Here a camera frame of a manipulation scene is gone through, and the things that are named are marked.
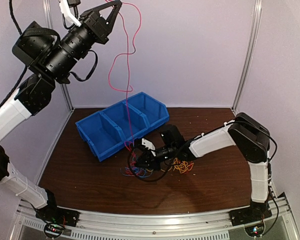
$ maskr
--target blue plastic bin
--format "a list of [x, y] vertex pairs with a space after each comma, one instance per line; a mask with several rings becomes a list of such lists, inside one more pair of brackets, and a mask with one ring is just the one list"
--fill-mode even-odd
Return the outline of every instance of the blue plastic bin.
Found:
[[[135, 139], [144, 137], [170, 118], [167, 107], [144, 92], [129, 97], [128, 107]], [[76, 127], [100, 162], [132, 140], [126, 100], [78, 121]]]

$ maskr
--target white wall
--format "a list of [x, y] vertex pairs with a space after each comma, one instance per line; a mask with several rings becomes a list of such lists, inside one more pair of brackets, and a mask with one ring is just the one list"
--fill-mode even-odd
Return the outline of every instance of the white wall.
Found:
[[[104, 0], [84, 0], [79, 12]], [[230, 107], [239, 84], [249, 41], [254, 0], [130, 0], [142, 13], [142, 28], [131, 57], [131, 84], [168, 106]], [[51, 2], [55, 28], [62, 31], [57, 1]], [[131, 6], [121, 9], [130, 38], [139, 24]], [[75, 107], [107, 107], [125, 98], [108, 86], [114, 57], [126, 51], [122, 20], [117, 19], [106, 45], [96, 44], [99, 64], [92, 79], [69, 86]], [[94, 56], [74, 68], [86, 76]], [[117, 61], [113, 85], [127, 86], [126, 58]]]
[[[24, 30], [33, 20], [45, 25], [42, 1], [14, 0], [15, 16]], [[10, 19], [9, 1], [0, 0], [0, 102], [13, 87], [24, 66], [11, 49], [19, 34]], [[68, 116], [60, 87], [50, 105], [22, 123], [1, 143], [13, 164], [30, 180], [38, 179], [47, 152]], [[0, 240], [7, 239], [20, 199], [0, 186]]]
[[264, 0], [260, 32], [238, 110], [269, 128], [279, 149], [274, 183], [300, 230], [300, 0]]

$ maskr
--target brown wooden floor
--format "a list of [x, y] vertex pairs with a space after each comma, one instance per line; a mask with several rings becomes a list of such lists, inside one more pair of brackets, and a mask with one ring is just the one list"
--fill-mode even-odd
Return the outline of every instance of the brown wooden floor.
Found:
[[[189, 174], [170, 171], [155, 183], [123, 176], [128, 151], [99, 162], [80, 138], [75, 122], [97, 109], [77, 109], [45, 169], [40, 186], [54, 192], [60, 206], [116, 214], [197, 213], [246, 206], [251, 183], [247, 162], [235, 147], [195, 161]], [[185, 139], [233, 118], [230, 109], [170, 108], [170, 122]], [[157, 132], [147, 138], [163, 145]]]

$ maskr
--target red cable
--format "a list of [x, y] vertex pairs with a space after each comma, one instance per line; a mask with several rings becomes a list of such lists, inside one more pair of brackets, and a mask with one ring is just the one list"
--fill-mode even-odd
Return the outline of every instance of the red cable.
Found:
[[[131, 70], [130, 70], [130, 64], [129, 64], [129, 55], [133, 55], [135, 52], [136, 52], [136, 46], [135, 46], [135, 39], [136, 39], [136, 36], [141, 28], [141, 25], [142, 25], [142, 15], [141, 15], [141, 12], [139, 10], [139, 8], [132, 4], [132, 3], [128, 3], [128, 2], [123, 2], [123, 4], [126, 4], [126, 5], [130, 5], [130, 6], [133, 6], [135, 7], [135, 9], [138, 11], [139, 13], [139, 16], [140, 16], [140, 22], [139, 22], [139, 27], [138, 29], [136, 30], [134, 36], [133, 36], [133, 39], [132, 39], [132, 45], [133, 45], [133, 48], [134, 48], [134, 52], [130, 53], [129, 52], [129, 35], [128, 35], [128, 32], [127, 32], [127, 29], [126, 29], [126, 25], [125, 25], [125, 19], [124, 17], [121, 15], [121, 13], [119, 12], [119, 15], [122, 19], [122, 24], [123, 24], [123, 30], [124, 30], [124, 33], [126, 35], [126, 41], [127, 41], [127, 51], [126, 53], [120, 53], [118, 54], [114, 60], [113, 60], [113, 63], [112, 63], [112, 66], [111, 66], [111, 69], [109, 71], [109, 74], [108, 74], [108, 83], [109, 83], [109, 86], [118, 91], [118, 92], [125, 92], [125, 103], [126, 103], [126, 111], [127, 111], [127, 116], [128, 116], [128, 122], [129, 122], [129, 128], [130, 128], [130, 133], [131, 133], [131, 136], [132, 136], [132, 142], [135, 141], [134, 139], [134, 133], [133, 133], [133, 129], [132, 129], [132, 123], [131, 123], [131, 118], [130, 118], [130, 111], [129, 111], [129, 104], [128, 104], [128, 93], [132, 92], [134, 89], [132, 86], [130, 86], [130, 80], [131, 80]], [[121, 89], [118, 89], [118, 88], [115, 88], [112, 86], [111, 84], [111, 80], [110, 80], [110, 76], [111, 76], [111, 72], [116, 64], [116, 60], [119, 56], [122, 56], [122, 55], [126, 55], [126, 64], [127, 64], [127, 69], [128, 69], [128, 83], [127, 83], [127, 87], [126, 87], [126, 90], [121, 90]]]

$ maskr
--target robotic arm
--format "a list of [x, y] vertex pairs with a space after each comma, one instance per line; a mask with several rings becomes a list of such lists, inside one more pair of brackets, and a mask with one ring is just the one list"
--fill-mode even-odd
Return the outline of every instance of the robotic arm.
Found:
[[[80, 3], [79, 0], [68, 1], [72, 7]], [[108, 35], [113, 30], [121, 6], [120, 0], [111, 1], [89, 9], [79, 19], [74, 19], [69, 17], [71, 12], [67, 0], [61, 0], [61, 11], [75, 23], [62, 40], [56, 31], [41, 27], [35, 21], [29, 25], [13, 46], [12, 52], [34, 74], [0, 107], [0, 142], [19, 124], [49, 104], [55, 82], [70, 83], [68, 77], [71, 69], [88, 54], [94, 43], [108, 42]], [[104, 19], [100, 11], [106, 8], [113, 9]], [[23, 176], [10, 162], [2, 146], [0, 184], [31, 203], [37, 217], [43, 221], [62, 224], [65, 220], [66, 225], [76, 226], [79, 213], [57, 207], [54, 194]]]
[[[77, 19], [70, 7], [80, 0], [59, 0], [61, 12], [73, 25], [66, 36], [39, 26], [35, 21], [23, 32], [12, 52], [34, 74], [26, 79], [0, 108], [0, 142], [19, 124], [39, 113], [51, 101], [55, 84], [69, 84], [71, 69], [85, 58], [94, 43], [106, 44], [122, 6], [120, 0], [111, 1], [83, 12]], [[113, 8], [107, 19], [100, 15], [105, 8]], [[143, 151], [136, 167], [161, 169], [161, 162], [178, 158], [192, 161], [207, 153], [237, 145], [248, 161], [251, 172], [251, 204], [247, 209], [231, 211], [232, 224], [241, 225], [271, 216], [268, 206], [268, 185], [271, 184], [269, 159], [269, 131], [244, 113], [224, 126], [185, 141], [176, 126], [166, 125], [161, 131], [164, 147], [156, 149], [146, 139], [139, 139], [135, 147]], [[37, 217], [45, 222], [75, 227], [79, 212], [57, 207], [54, 194], [29, 181], [10, 162], [0, 146], [0, 184], [16, 196], [32, 204]], [[45, 231], [60, 234], [62, 229], [47, 224]]]
[[[202, 133], [188, 141], [174, 125], [165, 125], [161, 129], [161, 138], [165, 146], [156, 149], [146, 139], [138, 139], [134, 148], [142, 151], [136, 159], [135, 166], [149, 170], [160, 170], [161, 163], [178, 158], [180, 161], [193, 161], [204, 155], [229, 146], [237, 146], [250, 167], [251, 175], [251, 201], [250, 207], [233, 210], [230, 212], [232, 225], [242, 225], [261, 221], [271, 217], [268, 197], [269, 186], [271, 185], [271, 159], [270, 133], [269, 131], [245, 113], [239, 113], [234, 120], [225, 122], [206, 134]], [[258, 237], [263, 233], [264, 225], [260, 224], [253, 228], [251, 237]]]

